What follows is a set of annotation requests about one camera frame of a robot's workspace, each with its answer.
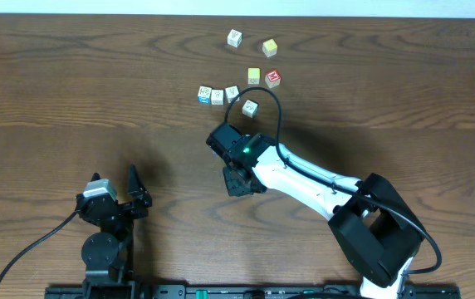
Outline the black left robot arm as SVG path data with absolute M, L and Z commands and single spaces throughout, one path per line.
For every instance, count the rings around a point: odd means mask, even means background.
M 76 196 L 79 217 L 100 229 L 81 249 L 86 280 L 93 285 L 124 284 L 133 276 L 134 221 L 147 217 L 152 206 L 134 165 L 129 168 L 127 194 L 131 200 L 120 203 L 112 183 L 95 173 Z

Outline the wooden block with drawing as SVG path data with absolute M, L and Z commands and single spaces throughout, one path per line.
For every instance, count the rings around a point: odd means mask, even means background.
M 224 90 L 211 90 L 210 102 L 212 105 L 224 104 Z

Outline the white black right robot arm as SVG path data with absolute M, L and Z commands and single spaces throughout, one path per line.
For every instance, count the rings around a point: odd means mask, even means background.
M 397 298 L 428 234 L 385 178 L 360 180 L 314 165 L 269 136 L 231 131 L 207 143 L 222 158 L 231 196 L 280 191 L 328 222 L 348 262 L 362 275 L 360 295 Z

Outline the wooden block drawing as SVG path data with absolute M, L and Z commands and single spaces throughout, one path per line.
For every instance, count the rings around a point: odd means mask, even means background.
M 226 100 L 228 103 L 231 103 L 233 100 L 239 101 L 240 98 L 238 97 L 240 91 L 238 86 L 229 86 L 224 89 Z

